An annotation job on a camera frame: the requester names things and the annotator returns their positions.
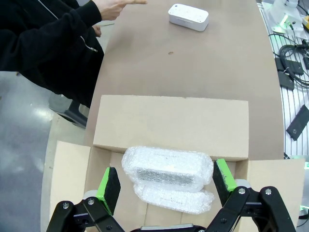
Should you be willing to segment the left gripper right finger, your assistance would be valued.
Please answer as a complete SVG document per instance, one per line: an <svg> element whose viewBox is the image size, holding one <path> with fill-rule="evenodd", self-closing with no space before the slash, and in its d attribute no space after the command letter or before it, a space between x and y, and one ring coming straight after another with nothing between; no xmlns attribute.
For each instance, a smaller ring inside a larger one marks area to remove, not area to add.
<svg viewBox="0 0 309 232"><path fill-rule="evenodd" d="M232 232L242 217L249 217L259 232L294 232L295 227L283 199L274 186L259 192L242 179L237 184L226 161L213 163L212 178L222 208L206 228L207 232Z"/></svg>

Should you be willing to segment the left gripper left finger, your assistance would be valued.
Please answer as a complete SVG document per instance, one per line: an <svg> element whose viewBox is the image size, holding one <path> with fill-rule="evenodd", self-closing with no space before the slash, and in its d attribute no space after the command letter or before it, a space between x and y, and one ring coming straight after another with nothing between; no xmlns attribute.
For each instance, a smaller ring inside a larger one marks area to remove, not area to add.
<svg viewBox="0 0 309 232"><path fill-rule="evenodd" d="M124 229L113 218L121 190L117 171L108 167L95 196L81 200L59 202L49 222L50 232L84 232L96 227L99 232L122 232Z"/></svg>

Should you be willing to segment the person right hand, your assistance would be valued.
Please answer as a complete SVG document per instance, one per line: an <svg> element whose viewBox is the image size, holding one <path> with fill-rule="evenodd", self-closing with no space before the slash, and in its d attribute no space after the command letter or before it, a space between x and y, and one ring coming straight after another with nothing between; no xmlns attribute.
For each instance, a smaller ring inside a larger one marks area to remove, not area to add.
<svg viewBox="0 0 309 232"><path fill-rule="evenodd" d="M115 20L127 5L147 4L146 0L93 0L102 20Z"/></svg>

